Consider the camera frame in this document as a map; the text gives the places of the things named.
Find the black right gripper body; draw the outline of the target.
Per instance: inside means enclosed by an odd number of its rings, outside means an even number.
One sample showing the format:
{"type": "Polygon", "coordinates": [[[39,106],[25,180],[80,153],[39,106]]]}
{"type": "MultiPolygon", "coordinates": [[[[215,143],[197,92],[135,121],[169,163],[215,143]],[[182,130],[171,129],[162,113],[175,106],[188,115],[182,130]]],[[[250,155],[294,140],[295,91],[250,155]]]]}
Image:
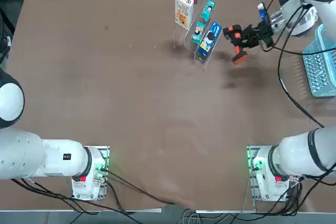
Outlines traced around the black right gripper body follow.
{"type": "Polygon", "coordinates": [[[268,38],[273,36],[273,29],[271,23],[266,21],[261,21],[258,24],[258,32],[260,38],[268,38]]]}

